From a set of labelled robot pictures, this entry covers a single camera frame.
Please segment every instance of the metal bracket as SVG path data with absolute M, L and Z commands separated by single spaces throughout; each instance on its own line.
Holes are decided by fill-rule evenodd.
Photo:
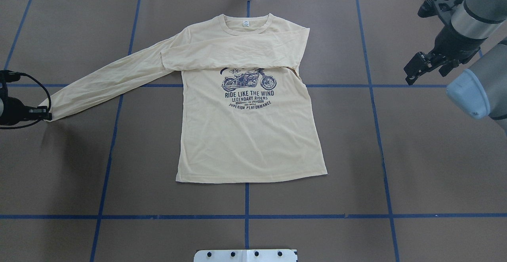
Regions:
M 197 251 L 194 262 L 297 262 L 295 249 Z

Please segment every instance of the long-sleeve shirt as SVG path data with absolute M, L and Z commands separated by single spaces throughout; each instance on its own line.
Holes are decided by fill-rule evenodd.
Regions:
M 272 14 L 219 15 L 56 92 L 53 120 L 181 71 L 176 181 L 275 182 L 327 174 L 299 77 L 308 33 Z

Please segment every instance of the cable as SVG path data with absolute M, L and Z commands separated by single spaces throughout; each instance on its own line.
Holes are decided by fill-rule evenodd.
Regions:
M 31 78 L 34 82 L 37 83 L 37 85 L 40 85 L 40 87 L 44 90 L 44 92 L 46 92 L 46 96 L 48 96 L 48 109 L 47 111 L 49 112 L 49 110 L 51 110 L 51 95 L 49 95 L 49 92 L 48 92 L 48 89 L 46 87 L 44 87 L 38 80 L 36 80 L 35 78 L 33 78 L 32 76 L 28 75 L 28 74 L 25 74 L 25 73 L 19 73 L 20 76 L 27 76 L 29 78 Z M 42 121 L 42 119 L 38 119 L 32 123 L 29 123 L 29 124 L 26 124 L 26 125 L 22 125 L 22 126 L 11 126 L 11 127 L 8 127 L 8 128 L 3 128 L 3 127 L 0 127 L 0 130 L 18 130 L 20 128 L 27 128 L 29 126 L 32 126 L 32 125 L 35 125 L 37 123 L 39 123 L 40 121 Z

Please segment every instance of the folded sleeve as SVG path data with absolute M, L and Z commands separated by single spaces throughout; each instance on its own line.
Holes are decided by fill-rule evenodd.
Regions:
M 204 40 L 162 50 L 166 69 L 187 71 L 219 67 L 289 67 L 297 71 L 310 29 Z
M 161 51 L 186 45 L 188 39 L 188 31 L 184 29 L 167 40 L 119 59 L 64 87 L 51 96 L 53 121 L 91 108 L 174 72 L 174 69 L 167 69 L 162 64 Z M 47 106 L 48 100 L 40 105 Z

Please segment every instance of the gray robot arm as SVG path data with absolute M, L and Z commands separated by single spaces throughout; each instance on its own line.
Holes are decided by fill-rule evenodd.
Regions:
M 447 95 L 471 117 L 489 116 L 507 132 L 507 38 L 451 82 Z
M 469 62 L 507 18 L 507 0 L 426 0 L 420 17 L 438 15 L 444 28 L 427 54 L 418 52 L 404 67 L 409 85 L 440 67 L 442 76 Z M 507 38 L 458 76 L 447 95 L 474 118 L 490 116 L 507 132 Z

